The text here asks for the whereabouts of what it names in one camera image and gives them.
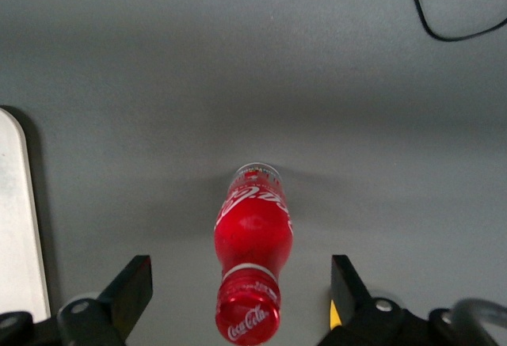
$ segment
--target red bottle cap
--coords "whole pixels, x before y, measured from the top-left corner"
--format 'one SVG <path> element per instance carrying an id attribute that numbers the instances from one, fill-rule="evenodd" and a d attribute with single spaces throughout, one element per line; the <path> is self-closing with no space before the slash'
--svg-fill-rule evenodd
<path id="1" fill-rule="evenodd" d="M 280 291 L 276 282 L 252 269 L 228 276 L 219 290 L 215 321 L 222 335 L 233 344 L 266 342 L 280 324 Z"/>

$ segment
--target screw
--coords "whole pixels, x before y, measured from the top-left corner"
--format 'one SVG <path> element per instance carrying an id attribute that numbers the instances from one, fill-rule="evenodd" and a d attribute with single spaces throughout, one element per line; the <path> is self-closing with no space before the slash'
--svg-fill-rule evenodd
<path id="1" fill-rule="evenodd" d="M 393 306 L 387 300 L 377 301 L 375 307 L 381 312 L 391 312 L 393 310 Z"/>
<path id="2" fill-rule="evenodd" d="M 17 322 L 16 317 L 8 317 L 5 320 L 3 320 L 2 322 L 0 322 L 0 329 L 6 329 L 9 326 L 14 325 L 16 322 Z"/>
<path id="3" fill-rule="evenodd" d="M 76 304 L 72 307 L 71 309 L 71 313 L 72 314 L 78 314 L 78 313 L 81 313 L 82 311 L 84 311 L 87 307 L 88 307 L 89 303 L 84 301 L 84 302 L 80 302 L 79 304 Z"/>
<path id="4" fill-rule="evenodd" d="M 445 322 L 446 324 L 450 325 L 451 324 L 451 312 L 447 311 L 447 312 L 443 312 L 441 314 L 441 317 L 442 317 L 442 321 Z"/>

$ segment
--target yellow part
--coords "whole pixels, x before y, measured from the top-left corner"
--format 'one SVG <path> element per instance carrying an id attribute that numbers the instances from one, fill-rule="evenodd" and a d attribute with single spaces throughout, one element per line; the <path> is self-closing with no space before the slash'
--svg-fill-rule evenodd
<path id="1" fill-rule="evenodd" d="M 334 305 L 334 301 L 331 300 L 331 309 L 330 309 L 330 328 L 333 330 L 337 326 L 341 325 L 340 314 L 336 310 L 336 306 Z"/>

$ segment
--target coca-cola logo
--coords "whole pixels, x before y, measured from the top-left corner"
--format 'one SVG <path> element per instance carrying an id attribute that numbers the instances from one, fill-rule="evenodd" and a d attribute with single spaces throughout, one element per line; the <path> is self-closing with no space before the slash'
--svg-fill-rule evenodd
<path id="1" fill-rule="evenodd" d="M 269 312 L 261 309 L 261 305 L 257 305 L 245 314 L 245 318 L 236 326 L 229 326 L 227 335 L 230 340 L 237 340 L 240 336 L 246 334 L 249 330 L 255 328 L 269 316 Z"/>
<path id="2" fill-rule="evenodd" d="M 287 207 L 285 206 L 281 197 L 278 196 L 276 193 L 267 191 L 261 192 L 260 187 L 249 186 L 246 188 L 241 188 L 236 192 L 233 192 L 231 196 L 223 203 L 222 208 L 220 209 L 219 217 L 216 221 L 215 228 L 229 211 L 231 211 L 234 207 L 236 207 L 239 203 L 241 203 L 243 200 L 246 200 L 247 198 L 252 199 L 257 198 L 259 200 L 274 202 L 282 211 L 288 214 Z"/>

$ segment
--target coca-cola bottle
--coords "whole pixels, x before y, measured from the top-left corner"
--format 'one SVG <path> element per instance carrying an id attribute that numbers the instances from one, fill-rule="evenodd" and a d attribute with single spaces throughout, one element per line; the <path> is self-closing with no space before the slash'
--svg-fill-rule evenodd
<path id="1" fill-rule="evenodd" d="M 280 324 L 278 276 L 292 247 L 280 175 L 252 163 L 236 172 L 215 225 L 222 265 L 215 321 L 238 345 L 267 341 Z"/>

